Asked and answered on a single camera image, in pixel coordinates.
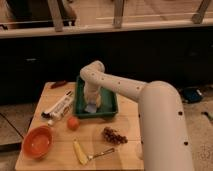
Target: black cable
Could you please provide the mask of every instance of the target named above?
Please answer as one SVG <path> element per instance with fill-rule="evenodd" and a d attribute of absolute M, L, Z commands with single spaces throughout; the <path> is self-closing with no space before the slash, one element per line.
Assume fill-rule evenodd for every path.
<path fill-rule="evenodd" d="M 0 115 L 8 122 L 8 124 L 19 134 L 19 136 L 24 139 L 24 136 L 16 129 L 16 127 L 4 116 L 2 113 Z"/>

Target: orange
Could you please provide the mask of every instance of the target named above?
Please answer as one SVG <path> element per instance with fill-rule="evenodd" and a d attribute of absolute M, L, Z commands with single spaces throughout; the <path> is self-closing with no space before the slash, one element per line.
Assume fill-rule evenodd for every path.
<path fill-rule="evenodd" d="M 75 116 L 70 116 L 67 120 L 67 127 L 73 131 L 77 130 L 79 127 L 79 120 Z"/>

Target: metal fork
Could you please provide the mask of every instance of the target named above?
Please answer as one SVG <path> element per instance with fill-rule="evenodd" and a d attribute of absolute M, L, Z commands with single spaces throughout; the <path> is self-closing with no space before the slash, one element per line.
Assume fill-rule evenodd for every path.
<path fill-rule="evenodd" d="M 100 157 L 100 156 L 103 156 L 105 154 L 113 153 L 114 151 L 115 151 L 115 148 L 110 148 L 110 149 L 108 149 L 106 151 L 100 152 L 100 153 L 95 154 L 95 155 L 88 155 L 87 157 L 88 157 L 88 160 L 90 161 L 90 160 L 92 160 L 92 159 L 94 159 L 96 157 Z"/>

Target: dark background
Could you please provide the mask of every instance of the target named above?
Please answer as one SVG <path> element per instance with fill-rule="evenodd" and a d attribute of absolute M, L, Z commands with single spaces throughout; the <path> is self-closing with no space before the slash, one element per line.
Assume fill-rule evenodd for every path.
<path fill-rule="evenodd" d="M 38 100 L 45 82 L 75 81 L 94 60 L 142 81 L 212 83 L 213 27 L 0 39 L 0 103 Z"/>

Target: green tray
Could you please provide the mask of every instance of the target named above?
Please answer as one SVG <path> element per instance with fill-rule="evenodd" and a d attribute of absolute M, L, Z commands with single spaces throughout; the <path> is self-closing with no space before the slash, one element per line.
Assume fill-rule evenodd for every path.
<path fill-rule="evenodd" d="M 96 118 L 96 117 L 113 117 L 118 112 L 118 103 L 116 94 L 110 90 L 101 87 L 101 106 L 96 113 L 88 113 L 84 101 L 84 81 L 78 76 L 76 80 L 76 91 L 74 101 L 74 114 L 78 118 Z"/>

